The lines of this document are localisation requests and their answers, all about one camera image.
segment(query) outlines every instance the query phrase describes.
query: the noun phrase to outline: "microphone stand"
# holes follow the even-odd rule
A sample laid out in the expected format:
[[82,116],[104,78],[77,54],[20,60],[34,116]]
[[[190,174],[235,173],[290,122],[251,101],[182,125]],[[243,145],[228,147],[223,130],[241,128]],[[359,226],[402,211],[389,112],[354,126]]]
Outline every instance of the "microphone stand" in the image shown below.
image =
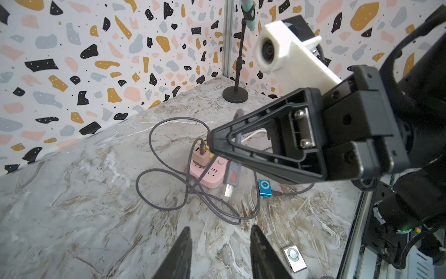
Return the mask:
[[251,12],[251,10],[254,9],[254,6],[252,6],[251,10],[248,12],[245,12],[240,6],[243,12],[243,19],[242,19],[242,34],[240,38],[240,49],[239,49],[239,56],[237,57],[237,62],[235,64],[235,86],[230,86],[223,90],[223,98],[230,102],[230,103],[243,103],[246,100],[248,100],[248,91],[246,91],[244,88],[239,87],[239,80],[240,80],[240,70],[243,67],[243,59],[242,59],[242,51],[243,51],[243,40],[245,38],[245,29],[246,29],[246,16],[248,13]]

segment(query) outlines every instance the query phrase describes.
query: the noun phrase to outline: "marble table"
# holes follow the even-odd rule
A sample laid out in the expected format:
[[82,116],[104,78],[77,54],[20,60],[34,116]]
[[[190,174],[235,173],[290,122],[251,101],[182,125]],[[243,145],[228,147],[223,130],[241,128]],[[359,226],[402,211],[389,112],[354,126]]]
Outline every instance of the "marble table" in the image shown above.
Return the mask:
[[[149,131],[157,122],[192,116],[212,129],[230,121],[238,108],[250,112],[271,101],[248,90],[247,102],[230,104],[221,94],[232,83],[226,78],[210,80],[0,177],[0,277],[151,278],[189,226],[191,278],[251,278],[253,224],[260,226],[286,267],[282,248],[297,245],[308,268],[294,278],[336,276],[359,196],[350,182],[318,183],[292,198],[264,198],[258,217],[240,226],[223,222],[194,195],[181,210],[169,212],[150,207],[137,195],[138,174],[162,167],[148,145]],[[153,144],[165,162],[184,170],[193,140],[205,135],[199,124],[176,121],[160,126]],[[246,144],[265,148],[269,141],[259,133]],[[140,183],[142,193],[160,206],[183,201],[185,187],[171,176],[147,174]],[[243,170],[240,185],[229,202],[250,214],[256,201],[251,170]],[[306,185],[273,182],[272,187],[289,191]],[[224,187],[209,192],[223,196]]]

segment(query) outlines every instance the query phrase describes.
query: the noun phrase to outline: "power outlet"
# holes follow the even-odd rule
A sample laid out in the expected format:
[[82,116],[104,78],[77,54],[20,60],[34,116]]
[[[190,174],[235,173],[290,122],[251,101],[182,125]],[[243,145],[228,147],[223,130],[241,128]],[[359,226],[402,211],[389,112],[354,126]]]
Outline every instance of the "power outlet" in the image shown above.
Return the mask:
[[[226,170],[227,160],[222,157],[218,157],[215,162],[212,164],[209,171],[204,175],[203,179],[200,183],[210,189],[217,188],[221,185],[224,178],[224,173]],[[201,167],[193,160],[190,162],[190,174],[195,178],[198,178],[203,173],[205,168]]]

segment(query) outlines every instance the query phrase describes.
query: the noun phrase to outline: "terrazzo wallpaper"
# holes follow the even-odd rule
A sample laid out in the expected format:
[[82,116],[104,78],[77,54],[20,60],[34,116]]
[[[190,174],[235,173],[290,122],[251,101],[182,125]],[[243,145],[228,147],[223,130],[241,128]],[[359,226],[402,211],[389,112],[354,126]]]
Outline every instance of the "terrazzo wallpaper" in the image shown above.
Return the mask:
[[223,7],[0,1],[0,175],[216,77]]
[[[270,98],[283,92],[274,74],[260,72],[252,49],[265,24],[302,15],[316,35],[322,37],[322,49],[328,67],[341,79],[351,75],[348,67],[366,64],[380,69],[390,51],[415,30],[444,1],[439,0],[255,0],[256,30],[247,29],[244,38],[243,69],[240,80]],[[231,38],[232,71],[238,56],[243,14],[235,7]],[[403,49],[396,60],[397,80],[407,73],[432,44],[444,33],[438,26],[425,37],[420,37]]]

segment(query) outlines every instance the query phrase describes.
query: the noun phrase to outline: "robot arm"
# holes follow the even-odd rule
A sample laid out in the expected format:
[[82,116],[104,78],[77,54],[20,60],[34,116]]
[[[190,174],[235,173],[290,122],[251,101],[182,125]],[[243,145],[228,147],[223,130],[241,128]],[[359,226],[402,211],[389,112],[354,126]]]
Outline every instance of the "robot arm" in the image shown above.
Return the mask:
[[[393,64],[404,46],[445,21],[441,6],[395,47],[380,71],[351,66],[343,81],[313,55],[321,39],[302,17],[266,25],[254,55],[287,94],[212,130],[211,151],[282,184],[421,168],[391,188],[379,184],[363,235],[364,244],[404,268],[412,245],[446,225],[446,33],[399,83]],[[261,128],[273,153],[234,140]],[[409,240],[405,233],[420,225],[423,231]]]

